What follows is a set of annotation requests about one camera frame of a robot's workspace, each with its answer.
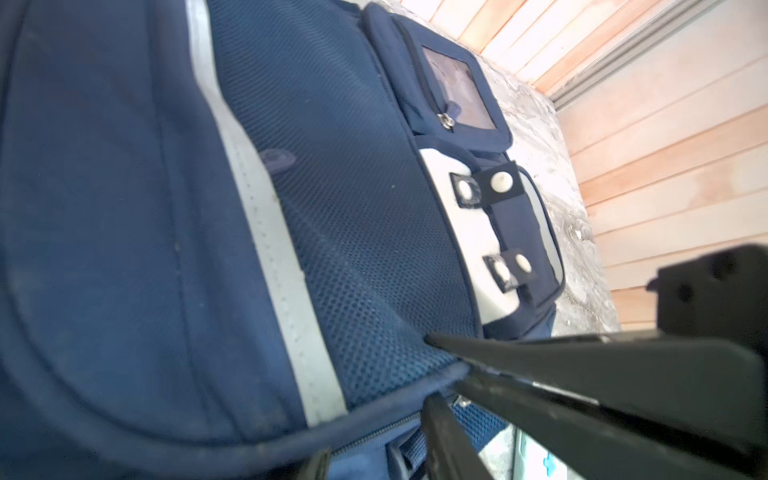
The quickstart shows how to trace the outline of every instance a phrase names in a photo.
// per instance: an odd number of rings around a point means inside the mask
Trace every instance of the white marble surface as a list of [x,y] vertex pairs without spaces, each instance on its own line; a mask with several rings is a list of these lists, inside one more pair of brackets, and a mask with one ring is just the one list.
[[[396,0],[377,0],[391,11],[428,25]],[[358,0],[361,6],[368,0]],[[565,290],[557,301],[556,336],[619,330],[616,309],[594,244],[584,201],[565,147],[552,103],[533,87],[478,58],[491,85],[514,143],[508,150],[534,179],[544,198],[560,244],[565,267]],[[512,427],[498,434],[481,452],[497,480],[512,476]]]

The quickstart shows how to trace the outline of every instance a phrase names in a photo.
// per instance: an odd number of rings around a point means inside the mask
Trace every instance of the reflective strip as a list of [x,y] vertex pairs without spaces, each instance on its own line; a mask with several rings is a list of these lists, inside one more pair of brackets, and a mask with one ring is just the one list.
[[533,183],[524,174],[520,174],[520,178],[523,181],[523,189],[525,194],[531,200],[533,206],[533,213],[538,221],[538,229],[541,232],[541,242],[544,244],[544,250],[547,252],[547,258],[552,265],[554,271],[554,278],[558,283],[563,282],[563,264],[558,255],[558,248],[554,245],[554,239],[552,239],[552,233],[549,231],[549,223],[547,217],[544,216],[544,205],[541,204],[541,198],[536,194],[536,189]]
[[475,291],[480,323],[493,322],[513,313],[520,305],[516,290],[503,293],[488,270],[483,257],[502,252],[488,215],[480,208],[461,208],[451,182],[451,174],[472,175],[462,162],[439,151],[420,150],[432,183],[456,236],[458,248]]
[[197,86],[214,114],[280,332],[293,367],[306,423],[312,427],[347,413],[344,395],[317,324],[272,179],[242,125],[223,99],[216,76],[205,0],[186,0],[190,55]]

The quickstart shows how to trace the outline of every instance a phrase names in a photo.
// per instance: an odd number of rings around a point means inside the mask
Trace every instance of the wood paneling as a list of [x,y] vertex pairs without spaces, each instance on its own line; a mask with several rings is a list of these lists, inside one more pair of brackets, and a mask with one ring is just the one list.
[[581,73],[588,65],[608,53],[639,26],[675,1],[630,0],[563,55],[544,74],[536,78],[534,86],[546,95],[554,93],[569,79]]
[[656,322],[637,322],[622,323],[621,329],[625,332],[634,332],[636,330],[652,330],[656,328]]
[[646,292],[645,288],[615,290],[611,292],[614,305],[622,324],[656,323],[656,293]]
[[453,38],[459,38],[484,3],[485,0],[442,0],[432,16],[432,24]]
[[768,188],[768,144],[587,208],[598,235]]
[[660,257],[651,257],[636,262],[610,266],[605,269],[608,287],[611,290],[620,290],[636,286],[645,286],[651,279],[655,278],[657,271],[663,266],[685,262],[706,255],[707,253],[717,252],[718,250],[724,250],[745,243],[768,245],[768,235],[740,238],[738,240],[707,245],[706,247],[670,253]]
[[595,237],[605,266],[768,232],[768,191]]
[[579,187],[584,204],[615,197],[768,142],[768,107],[717,125]]
[[481,52],[524,2],[525,0],[488,0],[458,40],[472,50]]
[[499,58],[498,64],[508,71],[517,72],[571,23],[571,20],[576,18],[590,2],[595,3],[599,1],[569,0],[568,2],[555,2]]
[[661,10],[683,0],[402,0],[476,53],[556,94]]
[[483,48],[483,56],[490,61],[498,61],[553,3],[554,0],[526,0],[504,28]]
[[766,25],[723,0],[558,113],[623,329],[654,325],[660,268],[768,245]]
[[764,0],[719,4],[560,112],[568,150],[578,154],[768,55],[766,25]]
[[437,8],[440,6],[440,0],[402,0],[402,6],[426,21],[429,21],[432,19],[435,12],[437,12]]
[[516,75],[523,81],[533,81],[563,58],[597,27],[608,20],[628,0],[597,0],[587,5],[576,18],[546,44]]
[[768,104],[766,78],[768,57],[762,57],[572,155],[576,178],[590,180]]

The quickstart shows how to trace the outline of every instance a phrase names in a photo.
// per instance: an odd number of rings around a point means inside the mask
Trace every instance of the backpack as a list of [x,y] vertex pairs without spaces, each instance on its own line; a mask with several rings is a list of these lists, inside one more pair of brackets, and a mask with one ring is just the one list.
[[551,331],[557,241],[458,45],[329,0],[0,10],[9,478],[409,478],[468,372],[423,336]]

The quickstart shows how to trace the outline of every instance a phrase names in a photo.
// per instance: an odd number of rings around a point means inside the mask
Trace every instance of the snap button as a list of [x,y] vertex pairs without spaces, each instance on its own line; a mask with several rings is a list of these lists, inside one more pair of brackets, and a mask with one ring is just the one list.
[[507,264],[504,263],[503,260],[496,260],[493,263],[493,270],[502,282],[508,283],[509,280],[512,280],[512,273],[509,271]]
[[509,172],[497,172],[491,177],[491,188],[498,194],[504,194],[512,189],[512,175]]
[[474,196],[472,195],[472,185],[470,185],[469,182],[460,180],[456,187],[458,188],[458,194],[461,195],[464,200],[471,200]]
[[531,267],[531,262],[528,261],[527,258],[522,253],[518,253],[515,255],[515,262],[517,262],[518,266],[520,267],[520,270],[530,273],[533,268]]

